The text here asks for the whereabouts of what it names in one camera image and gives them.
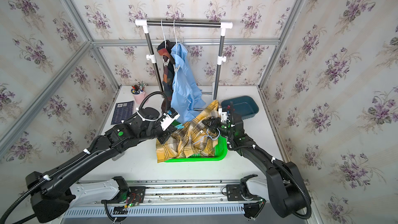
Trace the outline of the light blue wire hanger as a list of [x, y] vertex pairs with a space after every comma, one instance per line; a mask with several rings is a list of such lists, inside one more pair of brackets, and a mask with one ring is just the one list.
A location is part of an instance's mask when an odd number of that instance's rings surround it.
[[195, 141], [193, 144], [197, 144], [205, 140], [206, 138], [211, 139], [212, 141], [216, 141], [219, 139], [221, 135], [221, 132], [219, 129], [216, 130], [216, 132], [210, 131], [210, 129], [206, 130], [206, 133], [197, 141]]

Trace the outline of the yellow plaid shirt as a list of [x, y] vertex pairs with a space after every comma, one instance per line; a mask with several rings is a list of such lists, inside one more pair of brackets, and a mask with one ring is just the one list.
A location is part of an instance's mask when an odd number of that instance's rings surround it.
[[188, 159], [189, 157], [214, 157], [218, 140], [212, 141], [206, 138], [200, 143], [193, 143], [206, 133], [207, 128], [202, 124], [202, 121], [210, 117], [219, 117], [218, 108], [219, 102], [214, 100], [192, 121], [185, 122], [184, 128], [173, 133], [165, 144], [162, 145], [159, 141], [156, 141], [157, 162]]

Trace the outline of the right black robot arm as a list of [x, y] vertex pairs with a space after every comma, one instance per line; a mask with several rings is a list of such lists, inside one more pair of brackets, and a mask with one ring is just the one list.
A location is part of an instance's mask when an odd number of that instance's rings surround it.
[[300, 219], [310, 219], [312, 200], [297, 165], [279, 160], [261, 148], [246, 134], [241, 115], [229, 108], [219, 117], [204, 120], [203, 124], [210, 131], [216, 131], [226, 138], [229, 151], [248, 159], [265, 175], [264, 179], [257, 174], [241, 178], [237, 193], [227, 187], [228, 196], [256, 201], [256, 204], [245, 206], [248, 218], [255, 218], [251, 208], [261, 211], [264, 204], [269, 202], [282, 218], [294, 215]]

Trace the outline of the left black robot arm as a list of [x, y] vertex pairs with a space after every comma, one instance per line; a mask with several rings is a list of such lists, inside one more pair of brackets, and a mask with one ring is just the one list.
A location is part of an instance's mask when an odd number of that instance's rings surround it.
[[163, 92], [147, 95], [136, 112], [114, 125], [104, 135], [97, 136], [83, 152], [46, 173], [33, 172], [27, 176], [27, 191], [2, 215], [4, 224], [16, 207], [31, 198], [33, 214], [20, 220], [23, 224], [33, 218], [40, 223], [50, 222], [69, 208], [78, 198], [71, 186], [93, 169], [129, 148], [152, 139], [165, 143], [177, 129], [172, 123], [179, 113]]

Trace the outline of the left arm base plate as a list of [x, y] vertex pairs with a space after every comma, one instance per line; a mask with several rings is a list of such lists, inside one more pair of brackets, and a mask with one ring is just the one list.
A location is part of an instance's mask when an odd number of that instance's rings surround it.
[[110, 200], [102, 200], [101, 203], [119, 203], [123, 204], [125, 207], [138, 206], [144, 202], [145, 192], [145, 186], [129, 187], [129, 189], [119, 190], [115, 197], [112, 197]]

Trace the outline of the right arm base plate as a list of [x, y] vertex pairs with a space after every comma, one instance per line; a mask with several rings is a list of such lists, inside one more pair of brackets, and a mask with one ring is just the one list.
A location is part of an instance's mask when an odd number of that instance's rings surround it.
[[227, 197], [229, 202], [231, 201], [255, 201], [258, 202], [262, 198], [259, 196], [252, 195], [248, 192], [245, 186], [240, 184], [229, 184], [226, 185], [226, 189], [222, 191]]

